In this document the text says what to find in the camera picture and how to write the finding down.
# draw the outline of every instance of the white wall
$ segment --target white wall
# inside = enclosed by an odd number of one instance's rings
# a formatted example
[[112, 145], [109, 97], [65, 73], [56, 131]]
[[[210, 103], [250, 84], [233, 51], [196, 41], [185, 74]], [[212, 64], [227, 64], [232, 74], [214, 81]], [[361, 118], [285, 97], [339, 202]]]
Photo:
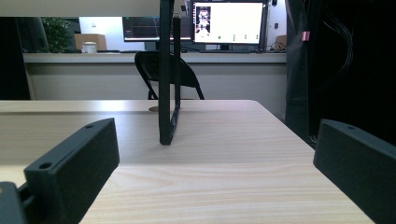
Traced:
[[79, 17], [82, 34], [99, 34], [106, 37], [107, 49], [145, 49], [143, 42], [124, 42], [122, 17]]
[[267, 46], [271, 46], [276, 42], [278, 35], [285, 35], [287, 33], [285, 0], [277, 0], [276, 6], [269, 6], [268, 16]]

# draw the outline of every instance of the monitor screen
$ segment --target monitor screen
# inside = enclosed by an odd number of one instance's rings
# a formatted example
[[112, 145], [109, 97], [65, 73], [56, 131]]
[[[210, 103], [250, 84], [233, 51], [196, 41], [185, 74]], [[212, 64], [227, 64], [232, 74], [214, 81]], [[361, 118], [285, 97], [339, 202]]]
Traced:
[[191, 40], [259, 45], [265, 0], [191, 0]]
[[[160, 17], [122, 17], [122, 28], [124, 42], [160, 40]], [[190, 18], [180, 18], [180, 32], [181, 40], [191, 40]]]

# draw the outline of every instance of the computer screen display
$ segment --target computer screen display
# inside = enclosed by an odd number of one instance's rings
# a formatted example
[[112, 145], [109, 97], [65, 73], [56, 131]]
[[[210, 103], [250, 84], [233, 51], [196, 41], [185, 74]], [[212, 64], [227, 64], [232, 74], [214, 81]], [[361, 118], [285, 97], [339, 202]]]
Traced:
[[[124, 42], [160, 40], [160, 17], [122, 17], [122, 28]], [[180, 40], [191, 40], [191, 20], [188, 17], [180, 18]]]
[[202, 44], [258, 45], [265, 0], [191, 0], [191, 40]]

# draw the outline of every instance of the monitor stand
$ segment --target monitor stand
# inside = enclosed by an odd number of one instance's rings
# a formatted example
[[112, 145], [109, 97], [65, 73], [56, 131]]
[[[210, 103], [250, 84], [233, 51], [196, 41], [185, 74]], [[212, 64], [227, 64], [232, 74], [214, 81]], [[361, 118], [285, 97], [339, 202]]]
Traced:
[[230, 45], [221, 44], [220, 49], [202, 49], [200, 53], [250, 53], [248, 49], [230, 49]]

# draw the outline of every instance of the light wood tabletop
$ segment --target light wood tabletop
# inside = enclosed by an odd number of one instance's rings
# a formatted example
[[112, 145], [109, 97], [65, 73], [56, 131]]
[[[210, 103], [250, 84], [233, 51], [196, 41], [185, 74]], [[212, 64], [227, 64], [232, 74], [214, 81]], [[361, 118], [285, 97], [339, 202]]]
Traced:
[[171, 146], [156, 101], [0, 102], [0, 181], [84, 125], [114, 118], [120, 166], [81, 223], [373, 223], [254, 101], [181, 102]]

